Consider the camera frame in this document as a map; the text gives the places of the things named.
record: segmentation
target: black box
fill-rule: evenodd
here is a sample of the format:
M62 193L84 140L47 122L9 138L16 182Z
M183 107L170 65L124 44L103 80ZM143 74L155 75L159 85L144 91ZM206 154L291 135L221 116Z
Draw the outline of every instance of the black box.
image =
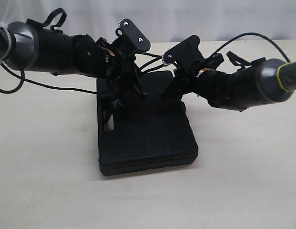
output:
M99 167L105 176L193 163L198 146L179 96L163 100L159 93L172 81L170 71L148 73L140 79L148 96L122 97L124 108L113 114L114 129L105 131L104 112L111 93L97 96ZM105 80L97 80L105 91Z

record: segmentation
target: white table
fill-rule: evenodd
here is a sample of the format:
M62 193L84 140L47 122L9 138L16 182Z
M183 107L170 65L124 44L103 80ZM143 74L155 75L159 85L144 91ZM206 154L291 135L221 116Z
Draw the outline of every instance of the white table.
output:
M296 60L296 41L277 43ZM199 47L207 56L221 44ZM154 43L151 52L173 45ZM250 61L282 59L266 41L228 50ZM219 69L235 70L230 62ZM26 76L95 90L83 76ZM0 76L2 88L17 82ZM0 94L0 229L296 228L296 93L242 113L211 108L194 94L183 100L199 145L192 165L103 177L94 95L28 83Z

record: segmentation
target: white wall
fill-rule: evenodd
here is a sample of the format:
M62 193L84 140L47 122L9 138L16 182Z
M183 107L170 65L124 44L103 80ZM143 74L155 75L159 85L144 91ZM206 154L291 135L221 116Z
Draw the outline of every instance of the white wall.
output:
M246 31L296 39L296 0L11 0L14 20L44 21L63 7L67 34L87 33L112 41L121 19L130 18L152 42L227 40ZM0 0L0 20L8 0Z

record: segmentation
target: black strap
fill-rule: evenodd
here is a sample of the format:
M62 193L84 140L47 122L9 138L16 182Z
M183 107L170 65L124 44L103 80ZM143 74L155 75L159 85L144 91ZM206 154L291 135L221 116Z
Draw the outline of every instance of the black strap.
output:
M58 9L54 10L53 12L51 12L51 14L47 17L46 21L43 23L43 27L49 26L51 24L51 22L53 21L53 19L60 14L62 14L62 15L61 15L58 23L55 25L52 25L51 30L54 30L55 27L57 27L57 28L61 27L67 18L67 13L62 8L58 8Z
M229 51L227 54L228 59L234 66L240 66L241 69L244 69L245 66L252 66L252 64L241 57L237 56L233 52Z

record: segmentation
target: yellow ring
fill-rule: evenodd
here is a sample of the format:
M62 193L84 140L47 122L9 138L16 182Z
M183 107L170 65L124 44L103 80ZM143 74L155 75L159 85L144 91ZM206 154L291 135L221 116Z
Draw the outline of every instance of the yellow ring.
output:
M283 86L282 81L281 81L280 76L279 76L279 72L280 72L280 69L281 69L282 67L284 67L284 66L286 66L286 65L288 65L288 64L290 64L290 63L285 63L285 64L281 65L281 66L277 69L277 73L276 73L276 77L277 77L277 80L278 80L278 83L279 83L280 87L281 87L283 90L285 90L286 92L290 92L290 90L286 89L286 88Z

